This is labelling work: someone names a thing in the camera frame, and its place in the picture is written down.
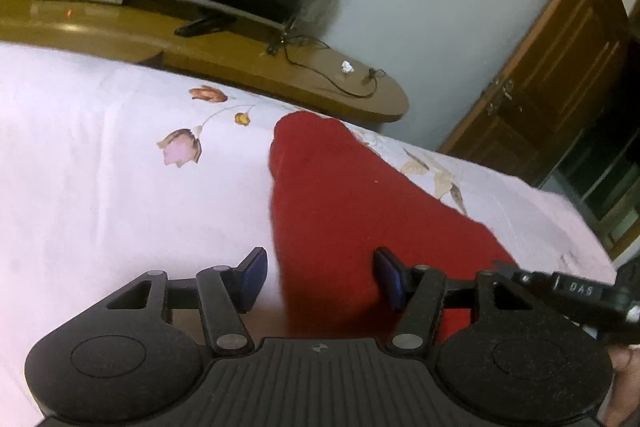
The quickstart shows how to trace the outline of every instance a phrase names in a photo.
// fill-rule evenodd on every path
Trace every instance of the white bed sheet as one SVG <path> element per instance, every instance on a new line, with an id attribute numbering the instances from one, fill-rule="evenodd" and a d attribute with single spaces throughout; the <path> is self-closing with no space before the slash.
<path id="1" fill-rule="evenodd" d="M 192 99 L 189 90 L 201 84 L 228 100 Z M 193 277 L 263 246 L 269 276 L 246 322 L 254 337 L 285 332 L 267 160 L 274 125 L 293 111 L 221 84 L 0 44 L 1 426 L 31 427 L 42 418 L 22 372 L 30 347 L 149 269 Z M 157 142 L 206 120 L 199 162 L 164 165 Z M 436 176 L 455 183 L 468 215 L 520 266 L 614 280 L 606 253 L 562 197 L 349 127 L 428 193 Z M 458 208 L 449 193 L 442 201 Z"/>

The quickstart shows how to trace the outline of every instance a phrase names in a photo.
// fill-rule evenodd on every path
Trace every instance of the black cable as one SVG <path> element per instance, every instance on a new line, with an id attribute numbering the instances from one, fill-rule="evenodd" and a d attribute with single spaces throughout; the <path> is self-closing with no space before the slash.
<path id="1" fill-rule="evenodd" d="M 386 71 L 385 70 L 380 70 L 380 69 L 376 70 L 376 69 L 373 69 L 373 68 L 369 68 L 369 79 L 374 81 L 374 86 L 373 86 L 373 90 L 371 91 L 371 93 L 368 93 L 366 95 L 361 95 L 361 94 L 358 94 L 358 93 L 350 92 L 349 90 L 345 90 L 343 87 L 338 85 L 331 77 L 329 77 L 328 75 L 322 73 L 320 70 L 316 70 L 314 67 L 308 66 L 306 64 L 301 64 L 299 62 L 292 61 L 289 58 L 289 51 L 287 50 L 287 43 L 291 43 L 294 39 L 301 39 L 301 38 L 313 39 L 314 41 L 322 44 L 324 46 L 323 49 L 330 49 L 331 48 L 327 43 L 319 40 L 317 37 L 312 37 L 312 36 L 308 36 L 308 35 L 297 35 L 297 36 L 294 36 L 294 37 L 284 36 L 284 39 L 282 40 L 282 48 L 284 49 L 284 56 L 287 59 L 287 62 L 289 62 L 289 64 L 294 65 L 294 66 L 298 66 L 300 68 L 305 68 L 307 70 L 311 70 L 311 71 L 317 73 L 318 75 L 321 75 L 322 77 L 327 79 L 332 84 L 332 86 L 334 88 L 336 88 L 338 91 L 340 91 L 340 92 L 342 92 L 342 93 L 344 93 L 344 94 L 346 94 L 346 95 L 348 95 L 350 97 L 354 97 L 356 99 L 370 99 L 371 97 L 373 97 L 373 95 L 376 94 L 376 91 L 378 90 L 378 76 L 380 75 L 381 77 L 384 77 L 386 75 Z"/>

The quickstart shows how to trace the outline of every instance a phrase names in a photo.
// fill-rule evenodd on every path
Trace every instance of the red fabric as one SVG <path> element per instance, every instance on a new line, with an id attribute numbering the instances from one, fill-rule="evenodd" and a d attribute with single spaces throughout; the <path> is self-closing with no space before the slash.
<path id="1" fill-rule="evenodd" d="M 453 279 L 473 279 L 494 261 L 513 263 L 484 225 L 425 193 L 333 118 L 297 112 L 280 120 L 270 169 L 274 243 L 294 337 L 391 332 L 398 315 L 372 276 L 376 247 Z M 453 312 L 444 317 L 444 336 L 468 325 L 468 311 Z"/>

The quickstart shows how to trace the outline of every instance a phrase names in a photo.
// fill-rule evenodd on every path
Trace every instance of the person's hand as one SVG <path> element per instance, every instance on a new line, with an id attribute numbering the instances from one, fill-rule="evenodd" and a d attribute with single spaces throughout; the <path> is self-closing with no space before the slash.
<path id="1" fill-rule="evenodd" d="M 640 349 L 609 346 L 607 351 L 616 378 L 604 423 L 606 427 L 618 427 L 640 405 Z"/>

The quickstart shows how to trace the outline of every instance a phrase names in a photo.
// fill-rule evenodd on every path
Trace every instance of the brown door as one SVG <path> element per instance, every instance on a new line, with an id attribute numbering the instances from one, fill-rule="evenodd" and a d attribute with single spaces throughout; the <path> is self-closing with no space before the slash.
<path id="1" fill-rule="evenodd" d="M 603 110 L 627 43 L 622 0 L 550 0 L 439 151 L 542 182 Z"/>

